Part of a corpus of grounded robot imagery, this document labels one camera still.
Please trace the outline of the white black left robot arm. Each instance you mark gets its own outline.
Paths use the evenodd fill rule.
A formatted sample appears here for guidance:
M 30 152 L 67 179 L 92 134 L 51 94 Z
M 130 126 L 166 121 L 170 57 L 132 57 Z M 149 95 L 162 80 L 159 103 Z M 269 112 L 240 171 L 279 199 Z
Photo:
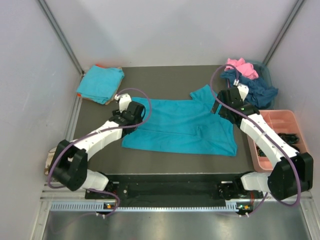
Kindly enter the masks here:
M 73 141 L 62 140 L 56 147 L 48 177 L 70 191 L 95 190 L 102 198 L 114 191 L 108 177 L 88 169 L 89 160 L 107 145 L 134 132 L 142 124 L 146 107 L 131 101 L 124 110 L 115 110 L 104 125 Z

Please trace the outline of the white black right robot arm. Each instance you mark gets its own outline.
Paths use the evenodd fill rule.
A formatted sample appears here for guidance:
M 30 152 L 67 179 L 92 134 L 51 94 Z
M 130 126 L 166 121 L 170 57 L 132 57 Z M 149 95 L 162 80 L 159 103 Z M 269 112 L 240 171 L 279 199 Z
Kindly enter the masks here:
M 236 125 L 250 137 L 271 162 L 272 171 L 243 174 L 233 185 L 233 192 L 245 198 L 251 191 L 270 193 L 278 201 L 301 197 L 313 187 L 314 160 L 286 143 L 264 120 L 260 111 L 245 104 L 238 87 L 214 95 L 212 112 Z

